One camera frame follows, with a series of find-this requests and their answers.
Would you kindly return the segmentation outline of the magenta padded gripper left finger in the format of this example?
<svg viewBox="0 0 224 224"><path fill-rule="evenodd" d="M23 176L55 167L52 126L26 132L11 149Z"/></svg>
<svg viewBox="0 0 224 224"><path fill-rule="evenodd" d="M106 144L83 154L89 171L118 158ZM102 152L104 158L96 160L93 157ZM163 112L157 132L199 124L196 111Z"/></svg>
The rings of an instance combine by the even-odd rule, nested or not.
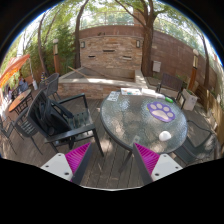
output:
<svg viewBox="0 0 224 224"><path fill-rule="evenodd" d="M79 185L92 154L91 143L84 144L67 154L57 153L41 168L65 180Z"/></svg>

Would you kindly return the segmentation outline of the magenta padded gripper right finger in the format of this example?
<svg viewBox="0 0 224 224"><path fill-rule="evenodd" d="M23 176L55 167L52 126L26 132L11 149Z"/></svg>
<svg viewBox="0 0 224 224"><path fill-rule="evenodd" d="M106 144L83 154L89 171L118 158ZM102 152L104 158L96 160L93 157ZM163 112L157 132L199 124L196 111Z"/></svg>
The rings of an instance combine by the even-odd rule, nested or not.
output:
<svg viewBox="0 0 224 224"><path fill-rule="evenodd" d="M138 143L133 144L133 154L145 185L182 169L168 154L157 154Z"/></svg>

